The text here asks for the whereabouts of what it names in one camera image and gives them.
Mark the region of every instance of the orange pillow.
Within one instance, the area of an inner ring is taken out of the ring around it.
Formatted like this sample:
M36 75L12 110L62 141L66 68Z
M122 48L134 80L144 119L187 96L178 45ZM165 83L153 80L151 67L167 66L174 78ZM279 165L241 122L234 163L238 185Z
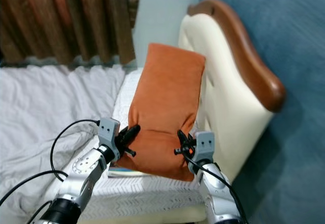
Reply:
M133 98L129 127L141 130L118 165L184 181L193 180L182 155L177 131L188 134L193 127L205 58L197 53L162 44L150 44L147 62Z

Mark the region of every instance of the blue wall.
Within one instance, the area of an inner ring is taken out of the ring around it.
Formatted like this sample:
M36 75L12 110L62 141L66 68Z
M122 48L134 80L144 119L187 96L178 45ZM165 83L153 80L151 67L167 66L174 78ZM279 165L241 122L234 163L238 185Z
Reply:
M187 6L199 0L140 0L134 46L137 65L143 67L148 44L158 42L177 46L179 27Z
M287 89L235 181L251 223L325 221L325 0L223 0Z

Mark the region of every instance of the cream headboard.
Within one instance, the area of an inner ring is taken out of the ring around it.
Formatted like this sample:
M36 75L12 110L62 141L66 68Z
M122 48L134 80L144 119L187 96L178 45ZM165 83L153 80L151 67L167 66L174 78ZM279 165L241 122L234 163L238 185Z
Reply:
M239 18L226 4L205 0L188 9L179 47L206 57L199 129L215 133L214 160L232 182L285 98Z

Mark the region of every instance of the black cable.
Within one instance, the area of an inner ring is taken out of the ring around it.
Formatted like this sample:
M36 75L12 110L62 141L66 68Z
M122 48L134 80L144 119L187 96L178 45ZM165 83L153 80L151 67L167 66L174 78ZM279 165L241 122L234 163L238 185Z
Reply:
M246 214L245 214L245 212L244 212L244 208L243 208L243 206L242 206L242 204L241 204L241 202L240 202L240 200L239 200L239 198L238 198L238 195L236 194L235 190L233 189L233 187L232 187L230 184L228 184L224 179L222 179L221 177L219 177L218 175L214 174L213 172L210 172L209 170L205 169L204 167L200 166L200 165L197 164L195 161L193 161L191 158L189 158L189 157L186 155L186 152L184 152L184 147L185 147L185 145L186 145L187 147L193 149L193 147L192 147L190 144L188 144L188 143L182 144L182 146L181 146L181 151L182 151L182 154L183 154L184 158L185 158L187 161L191 162L193 165L195 165L197 168L199 168L199 169L201 169L202 171L205 171L206 173L209 173L210 175L214 176L215 178L217 178L220 182L222 182L224 185L226 185L226 186L229 188L229 191L231 192L232 196L233 196L234 199L235 199L235 204L236 204L236 206L237 206L237 208L238 208L238 211L239 211L241 217L243 218L243 221L245 222L245 224L249 224L248 221L247 221L247 218L246 218Z
M58 171L58 170L53 170L53 171L46 171L46 172L41 172L41 173L38 173L38 174L35 174L31 177L28 177L26 178L25 180L21 181L19 184L17 184L16 186L14 186L11 190L9 190L5 196L3 196L3 198L0 200L0 206L4 203L4 201L17 189L19 188L20 186L24 185L25 183L37 178L37 177L40 177L40 176L43 176L43 175L46 175L46 174L50 174L50 173L59 173L59 174L62 174L63 176L67 177L67 173L63 172L63 171Z
M45 204L43 204L35 213L34 215L32 215L32 217L29 219L29 221L26 224L31 224L31 222L35 219L35 217L41 212L41 210L43 210L43 208L45 206L47 206L48 204L52 204L52 201L48 201Z
M78 121L75 121L73 123L71 123L69 126L67 126L65 129L62 130L62 132L56 137L56 139L54 140L53 144L52 144L52 148L51 148L51 153L50 153L50 164L51 164L51 168L53 171L55 171L55 168L54 168L54 164L53 164L53 151L54 151L54 146L57 142L57 140L61 137L61 135L68 129L70 128L71 126L73 126L74 124L77 124L79 122L83 122L83 121L90 121L90 122L94 122L97 124L97 126L100 125L100 121L96 121L96 120L92 120L92 119L82 119L82 120L78 120ZM57 179L59 179L61 182L63 182L63 179L57 174L57 173L54 173L54 175L56 176Z

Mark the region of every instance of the bed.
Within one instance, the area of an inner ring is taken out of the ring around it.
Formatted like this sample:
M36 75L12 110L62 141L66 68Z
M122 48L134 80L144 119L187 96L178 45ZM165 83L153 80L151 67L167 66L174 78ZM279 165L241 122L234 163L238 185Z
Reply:
M206 57L193 132L216 134L214 159L232 182L273 114L280 110L285 90L262 63L237 15L220 1L205 0L189 7L181 23L179 47ZM127 125L141 71L125 74L121 66L2 70L0 79L6 89L0 92L4 105L0 138L5 142L1 195L20 179L50 168L51 142L70 122L112 116L121 122L121 128ZM97 143L95 126L79 125L58 143L54 163L67 169L73 159ZM53 198L59 186L53 176L23 186L0 208L1 218L9 224L24 223L38 206ZM157 176L112 179L104 173L79 223L195 222L205 219L202 203L194 182Z

